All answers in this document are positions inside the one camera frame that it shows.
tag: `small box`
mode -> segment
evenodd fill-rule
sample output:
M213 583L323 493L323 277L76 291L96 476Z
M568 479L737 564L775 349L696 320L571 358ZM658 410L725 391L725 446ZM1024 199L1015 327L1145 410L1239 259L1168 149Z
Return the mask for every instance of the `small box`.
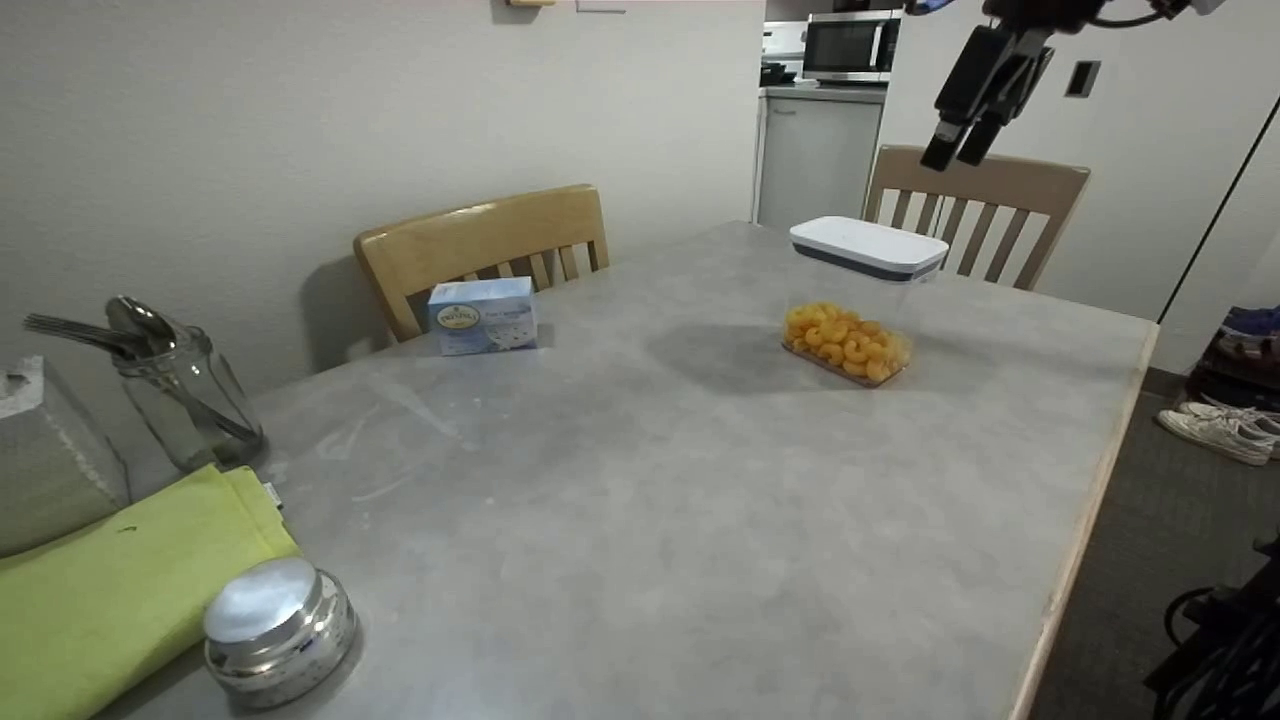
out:
M531 281L435 283L428 300L418 300L418 320L447 358L530 349L535 343Z

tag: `wooden chair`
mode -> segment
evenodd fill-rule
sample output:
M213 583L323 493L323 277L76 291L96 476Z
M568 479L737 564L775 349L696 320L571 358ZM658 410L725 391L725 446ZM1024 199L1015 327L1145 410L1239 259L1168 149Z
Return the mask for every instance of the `wooden chair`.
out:
M950 240L950 270L960 277L994 283L1013 277L1015 290L1036 290L1085 184L1090 170L1010 155L932 171L920 165L920 149L890 143L877 155L863 217Z
M445 281L531 277L553 290L608 270L599 191L589 184L479 199L356 236L395 341L425 334L411 300Z

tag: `pasta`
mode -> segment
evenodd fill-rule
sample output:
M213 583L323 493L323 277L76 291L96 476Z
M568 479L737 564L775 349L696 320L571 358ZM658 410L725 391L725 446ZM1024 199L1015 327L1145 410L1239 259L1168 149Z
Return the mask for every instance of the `pasta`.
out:
M860 383L884 383L910 365L910 343L839 305L796 305L785 316L785 349Z

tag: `green napkin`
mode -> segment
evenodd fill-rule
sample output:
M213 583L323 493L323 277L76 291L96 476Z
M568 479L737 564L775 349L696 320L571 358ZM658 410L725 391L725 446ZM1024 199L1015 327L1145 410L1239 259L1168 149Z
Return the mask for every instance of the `green napkin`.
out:
M0 717L93 717L199 642L241 573L296 558L264 486L213 463L0 562Z

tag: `white container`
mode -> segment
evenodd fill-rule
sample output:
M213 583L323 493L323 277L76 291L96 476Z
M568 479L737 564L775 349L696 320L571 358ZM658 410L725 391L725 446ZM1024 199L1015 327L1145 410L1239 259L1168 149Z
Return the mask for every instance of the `white container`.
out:
M917 281L950 259L950 243L906 229L884 229L852 217L818 217L792 229L804 255L846 266L880 281Z

